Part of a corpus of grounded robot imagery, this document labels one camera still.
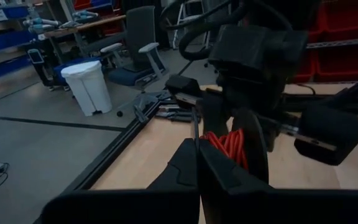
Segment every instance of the floor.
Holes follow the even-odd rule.
[[[169,75],[179,73],[188,64],[176,50],[160,55],[170,72],[147,91],[161,90]],[[213,69],[204,68],[202,61],[193,62],[182,75],[197,78],[202,85],[212,84],[216,78]],[[113,108],[138,94],[124,86],[107,85]],[[71,92],[48,91],[32,67],[0,78],[0,162],[11,165],[9,178],[0,187],[0,224],[35,221],[42,207],[133,119],[129,111],[118,118],[114,110],[85,117]]]

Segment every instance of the gray office chair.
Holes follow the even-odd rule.
[[[168,72],[162,62],[155,42],[154,6],[143,6],[127,11],[126,48],[131,56],[132,63],[123,65],[118,50],[121,43],[112,44],[101,49],[102,53],[113,51],[117,68],[108,73],[111,82],[129,86],[140,90],[141,93],[131,102],[118,107],[117,116],[123,115],[123,110],[132,107],[139,118],[142,110],[149,103],[158,101],[165,92],[146,93],[145,88],[161,79]]]

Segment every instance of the trash can lid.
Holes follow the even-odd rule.
[[[101,66],[101,63],[98,60],[93,62],[79,63],[62,69],[61,73],[63,78],[80,78],[83,77],[84,74],[100,69]]]

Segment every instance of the wooden table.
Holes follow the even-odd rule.
[[[310,86],[317,94],[333,94],[351,85]],[[285,91],[310,92],[296,85],[288,85]],[[164,170],[183,139],[191,137],[190,130],[189,124],[152,119],[91,189],[146,188]],[[293,142],[293,137],[284,134],[276,138],[274,150],[268,154],[270,185],[276,188],[358,189],[358,146],[341,165],[333,167],[301,156]],[[200,212],[200,223],[205,223],[203,212]]]
[[[46,33],[44,33],[44,36],[46,38],[50,38],[50,37],[58,37],[58,36],[62,36],[62,35],[67,35],[67,34],[74,34],[76,32],[92,28],[94,26],[99,26],[99,25],[106,24],[106,23],[109,23],[109,22],[121,21],[121,20],[123,20],[125,18],[126,18],[125,15],[109,17],[109,18],[101,19],[101,20],[96,21],[96,22],[90,22],[90,23],[87,23],[87,24],[83,24],[83,25],[80,25],[78,27],[67,28],[67,29],[57,29],[57,30],[53,30],[53,31],[50,31],[50,32],[46,32]]]

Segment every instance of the chair armrest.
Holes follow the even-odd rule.
[[[117,50],[118,48],[122,47],[122,43],[115,43],[112,45],[109,45],[107,47],[103,47],[102,49],[100,49],[101,53],[106,53],[112,50]]]
[[[139,53],[150,52],[151,50],[153,50],[154,48],[158,47],[159,45],[160,45],[159,43],[149,43],[146,46],[144,46],[141,49],[139,49]]]

